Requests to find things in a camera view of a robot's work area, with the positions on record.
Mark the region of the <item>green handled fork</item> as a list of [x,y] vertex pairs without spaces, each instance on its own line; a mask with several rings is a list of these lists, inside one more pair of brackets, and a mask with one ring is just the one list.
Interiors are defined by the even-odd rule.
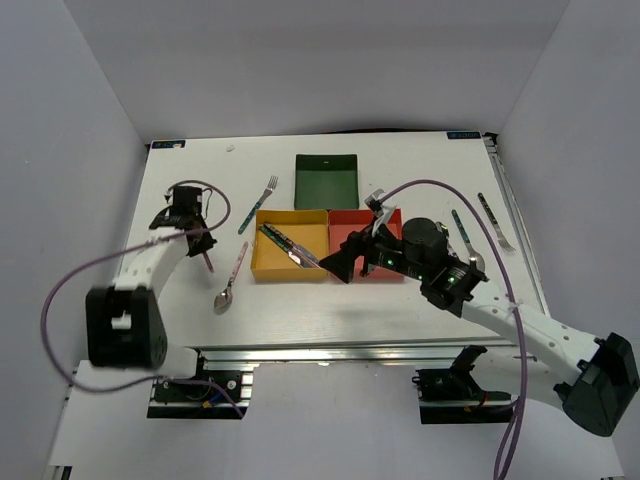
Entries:
[[245,230],[248,228],[254,216],[257,214],[257,211],[261,208],[264,202],[273,194],[274,190],[277,188],[278,177],[273,175],[270,177],[265,189],[263,190],[259,199],[255,202],[251,210],[248,212],[243,222],[239,226],[237,233],[242,235]]

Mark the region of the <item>red container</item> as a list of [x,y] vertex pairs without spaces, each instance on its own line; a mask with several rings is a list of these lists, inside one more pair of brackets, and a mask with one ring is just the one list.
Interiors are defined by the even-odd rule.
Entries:
[[[364,229],[372,220],[374,214],[370,210],[332,210],[329,212],[328,236],[329,253],[334,254],[353,231]],[[390,232],[398,239],[402,237],[402,211],[396,209],[387,223]],[[373,283],[402,283],[404,277],[399,273],[376,267],[368,276],[360,275],[363,269],[363,258],[359,257],[354,266],[354,282]]]

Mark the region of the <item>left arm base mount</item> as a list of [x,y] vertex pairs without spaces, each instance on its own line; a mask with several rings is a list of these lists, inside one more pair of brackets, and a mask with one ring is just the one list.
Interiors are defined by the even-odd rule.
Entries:
[[195,384],[154,382],[147,408],[148,419],[240,420],[252,395],[255,364],[217,359],[201,351]]

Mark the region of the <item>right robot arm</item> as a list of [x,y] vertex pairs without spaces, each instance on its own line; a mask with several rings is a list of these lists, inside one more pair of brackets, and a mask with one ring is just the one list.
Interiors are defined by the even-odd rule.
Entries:
[[380,267],[417,280],[431,305],[523,346],[536,359],[528,368],[528,396],[594,435],[611,436],[639,390],[628,340],[616,333],[599,338],[516,304],[476,265],[451,254],[447,233],[427,218],[408,220],[399,237],[374,220],[319,265],[349,283],[358,259],[361,275]]

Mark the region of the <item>black handled fork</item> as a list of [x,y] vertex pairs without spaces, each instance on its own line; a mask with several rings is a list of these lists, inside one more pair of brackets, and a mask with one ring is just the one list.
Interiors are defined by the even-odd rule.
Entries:
[[493,212],[493,210],[491,209],[491,207],[489,206],[485,196],[483,195],[482,192],[478,192],[477,193],[477,198],[485,212],[485,214],[487,215],[487,218],[489,220],[489,222],[491,223],[496,236],[497,236],[497,240],[498,240],[498,244],[500,245],[500,247],[507,253],[514,253],[516,251],[516,249],[509,243],[509,241],[507,240],[507,238],[505,237],[501,226]]

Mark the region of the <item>green container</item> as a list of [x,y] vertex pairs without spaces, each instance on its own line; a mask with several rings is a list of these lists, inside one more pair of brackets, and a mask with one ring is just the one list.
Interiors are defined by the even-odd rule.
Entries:
[[360,205],[356,154],[298,154],[295,210],[353,210]]

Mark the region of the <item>left blue corner label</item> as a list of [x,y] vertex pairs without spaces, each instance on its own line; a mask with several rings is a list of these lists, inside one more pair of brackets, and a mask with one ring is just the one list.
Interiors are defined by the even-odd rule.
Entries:
[[150,144],[151,149],[181,149],[186,145],[185,140],[160,140]]

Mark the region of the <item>pink handled spoon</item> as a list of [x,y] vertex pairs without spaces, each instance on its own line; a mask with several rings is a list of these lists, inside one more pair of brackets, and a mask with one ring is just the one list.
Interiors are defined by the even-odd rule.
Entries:
[[222,314],[232,304],[232,301],[233,301],[232,288],[238,276],[239,270],[245,258],[248,247],[249,247],[249,242],[245,241],[242,245],[242,248],[236,259],[234,267],[231,271],[226,287],[214,299],[213,306],[214,306],[214,312],[216,314]]

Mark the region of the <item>green handled spoon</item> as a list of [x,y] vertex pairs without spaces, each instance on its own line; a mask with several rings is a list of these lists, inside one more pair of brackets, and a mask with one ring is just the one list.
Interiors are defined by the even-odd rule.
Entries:
[[479,271],[484,272],[486,268],[484,257],[473,247],[470,237],[461,221],[461,218],[458,212],[455,209],[452,209],[451,215],[459,231],[461,239],[466,247],[469,263],[474,264]]

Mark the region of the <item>blue corner label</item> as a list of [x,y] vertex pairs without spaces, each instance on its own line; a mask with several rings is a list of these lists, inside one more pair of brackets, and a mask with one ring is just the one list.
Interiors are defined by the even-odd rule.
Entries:
[[471,140],[482,138],[482,135],[478,131],[447,131],[446,136],[449,140]]
[[186,145],[185,140],[160,140],[150,144],[151,149],[181,149]]

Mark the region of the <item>yellow container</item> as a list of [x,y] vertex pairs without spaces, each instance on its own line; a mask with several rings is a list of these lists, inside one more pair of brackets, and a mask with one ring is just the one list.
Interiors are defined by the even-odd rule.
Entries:
[[259,210],[251,272],[256,282],[322,282],[329,254],[326,210]]

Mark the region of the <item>pink handled fork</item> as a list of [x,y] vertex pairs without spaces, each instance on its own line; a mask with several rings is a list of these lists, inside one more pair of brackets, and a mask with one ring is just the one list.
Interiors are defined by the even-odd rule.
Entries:
[[207,267],[208,271],[213,274],[215,270],[214,270],[213,263],[212,263],[209,255],[208,255],[208,253],[207,252],[203,252],[202,256],[203,256],[203,259],[205,261],[205,264],[206,264],[206,267]]

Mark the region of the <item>right blue corner label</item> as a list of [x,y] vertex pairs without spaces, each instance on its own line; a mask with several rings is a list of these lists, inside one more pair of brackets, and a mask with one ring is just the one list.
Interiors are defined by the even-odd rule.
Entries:
[[449,140],[471,140],[482,138],[482,135],[478,131],[447,131],[446,136]]

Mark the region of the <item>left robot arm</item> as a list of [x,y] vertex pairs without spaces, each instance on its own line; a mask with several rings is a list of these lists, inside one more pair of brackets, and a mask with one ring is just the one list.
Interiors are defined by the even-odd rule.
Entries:
[[202,188],[173,187],[168,206],[149,225],[151,244],[136,253],[111,285],[88,292],[87,346],[93,366],[177,378],[177,387],[191,399],[209,392],[211,374],[198,366],[195,349],[169,342],[158,304],[178,264],[206,256],[216,243],[202,211]]

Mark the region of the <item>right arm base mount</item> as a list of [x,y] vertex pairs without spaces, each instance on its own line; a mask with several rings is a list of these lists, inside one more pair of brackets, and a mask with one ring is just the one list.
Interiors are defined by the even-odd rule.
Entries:
[[465,347],[447,368],[417,370],[412,383],[417,389],[423,425],[507,424],[515,401],[505,392],[483,390],[472,378],[474,362],[487,349]]

